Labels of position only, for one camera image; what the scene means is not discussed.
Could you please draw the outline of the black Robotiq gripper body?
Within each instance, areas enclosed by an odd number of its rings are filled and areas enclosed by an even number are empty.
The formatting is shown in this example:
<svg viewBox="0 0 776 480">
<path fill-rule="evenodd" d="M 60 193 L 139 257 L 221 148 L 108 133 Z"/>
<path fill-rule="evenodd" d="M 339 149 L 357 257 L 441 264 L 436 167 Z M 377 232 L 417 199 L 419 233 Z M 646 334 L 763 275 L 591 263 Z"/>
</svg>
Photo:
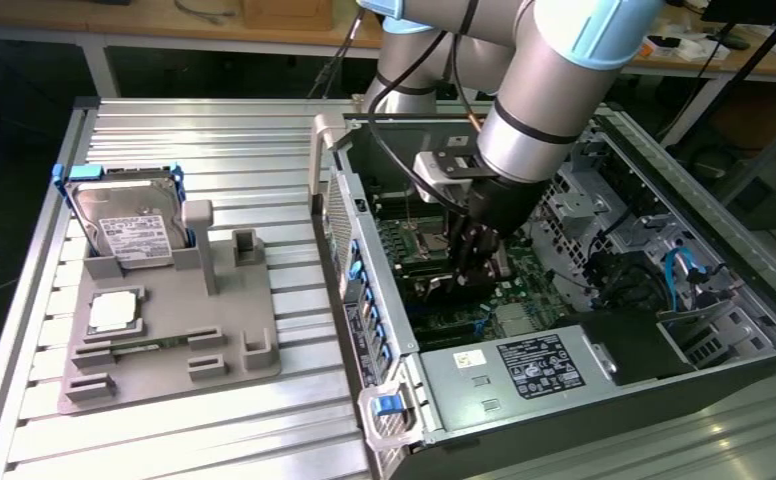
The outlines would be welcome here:
<svg viewBox="0 0 776 480">
<path fill-rule="evenodd" d="M 523 183 L 500 176 L 473 180 L 468 191 L 469 218 L 505 239 L 528 221 L 548 186 L 548 180 Z"/>
</svg>

